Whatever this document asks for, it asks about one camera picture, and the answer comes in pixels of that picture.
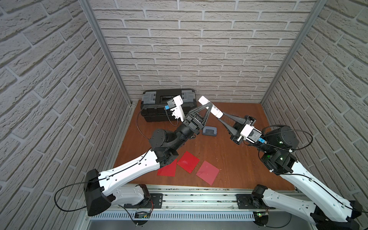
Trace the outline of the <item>white glue stick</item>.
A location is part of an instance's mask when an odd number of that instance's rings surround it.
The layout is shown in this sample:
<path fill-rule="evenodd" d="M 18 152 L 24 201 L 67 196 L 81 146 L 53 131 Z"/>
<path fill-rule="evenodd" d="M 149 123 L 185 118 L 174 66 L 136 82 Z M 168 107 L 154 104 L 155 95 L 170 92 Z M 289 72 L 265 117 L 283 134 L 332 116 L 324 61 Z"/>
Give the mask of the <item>white glue stick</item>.
<path fill-rule="evenodd" d="M 207 105 L 207 110 L 209 110 L 216 118 L 222 118 L 223 112 L 219 110 L 209 99 L 205 96 L 201 96 L 198 100 L 202 105 Z"/>

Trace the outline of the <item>dark red envelope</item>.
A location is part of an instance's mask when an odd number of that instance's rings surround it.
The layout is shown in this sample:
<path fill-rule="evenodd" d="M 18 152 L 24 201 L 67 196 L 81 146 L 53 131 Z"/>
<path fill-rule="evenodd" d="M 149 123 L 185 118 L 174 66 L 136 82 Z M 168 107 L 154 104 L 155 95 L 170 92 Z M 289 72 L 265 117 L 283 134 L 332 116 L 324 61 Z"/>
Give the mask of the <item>dark red envelope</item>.
<path fill-rule="evenodd" d="M 209 162 L 204 161 L 201 167 L 199 168 L 198 172 L 196 173 L 196 176 L 198 176 L 200 179 L 202 179 L 209 185 L 213 185 L 219 172 L 220 172 L 220 169 L 216 168 Z"/>

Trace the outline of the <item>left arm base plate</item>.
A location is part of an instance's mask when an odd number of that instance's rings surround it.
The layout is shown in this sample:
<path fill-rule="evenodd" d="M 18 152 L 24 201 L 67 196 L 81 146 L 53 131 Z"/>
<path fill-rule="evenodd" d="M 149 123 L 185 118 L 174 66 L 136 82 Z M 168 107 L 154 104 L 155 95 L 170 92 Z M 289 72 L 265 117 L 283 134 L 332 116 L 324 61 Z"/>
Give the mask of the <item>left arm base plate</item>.
<path fill-rule="evenodd" d="M 150 199 L 144 198 L 137 205 L 125 204 L 124 208 L 126 209 L 161 209 L 163 203 L 163 194 L 161 193 L 153 193 L 150 194 Z"/>

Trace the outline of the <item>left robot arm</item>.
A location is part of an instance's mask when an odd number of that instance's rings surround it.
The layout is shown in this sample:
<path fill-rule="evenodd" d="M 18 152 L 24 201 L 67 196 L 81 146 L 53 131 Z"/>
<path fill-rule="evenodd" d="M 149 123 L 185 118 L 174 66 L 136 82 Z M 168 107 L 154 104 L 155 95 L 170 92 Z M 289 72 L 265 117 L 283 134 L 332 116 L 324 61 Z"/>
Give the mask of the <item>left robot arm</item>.
<path fill-rule="evenodd" d="M 148 190 L 142 186 L 134 196 L 129 193 L 120 195 L 118 190 L 148 172 L 170 165 L 178 157 L 178 149 L 204 128 L 212 107 L 213 103 L 208 102 L 190 110 L 175 131 L 155 130 L 149 139 L 151 148 L 140 157 L 107 171 L 90 170 L 83 188 L 88 215 L 98 215 L 112 205 L 136 205 L 147 200 Z"/>

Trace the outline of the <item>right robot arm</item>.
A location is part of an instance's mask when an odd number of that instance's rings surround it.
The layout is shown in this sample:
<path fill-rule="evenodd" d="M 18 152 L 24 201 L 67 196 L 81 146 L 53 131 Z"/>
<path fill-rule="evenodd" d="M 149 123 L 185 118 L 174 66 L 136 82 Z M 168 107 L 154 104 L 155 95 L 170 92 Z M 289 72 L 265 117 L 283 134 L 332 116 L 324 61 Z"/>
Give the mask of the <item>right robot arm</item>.
<path fill-rule="evenodd" d="M 296 158 L 294 152 L 300 150 L 296 130 L 287 125 L 274 125 L 274 130 L 266 133 L 264 129 L 254 127 L 256 119 L 222 114 L 235 121 L 233 126 L 224 122 L 232 141 L 246 142 L 263 152 L 260 161 L 277 176 L 293 184 L 309 198 L 300 200 L 278 193 L 267 186 L 257 185 L 249 197 L 249 203 L 255 208 L 265 205 L 267 208 L 280 209 L 302 218 L 318 230 L 358 230 L 356 218 L 362 214 L 358 201 L 347 200 L 335 193 Z"/>

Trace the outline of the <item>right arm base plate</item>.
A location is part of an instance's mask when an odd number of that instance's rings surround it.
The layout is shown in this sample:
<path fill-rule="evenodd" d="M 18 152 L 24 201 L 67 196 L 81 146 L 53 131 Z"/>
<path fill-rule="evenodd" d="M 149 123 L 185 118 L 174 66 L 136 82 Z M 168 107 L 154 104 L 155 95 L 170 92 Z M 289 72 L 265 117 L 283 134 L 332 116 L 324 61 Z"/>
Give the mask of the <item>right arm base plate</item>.
<path fill-rule="evenodd" d="M 275 209 L 263 202 L 263 195 L 236 194 L 235 196 L 238 209 Z"/>

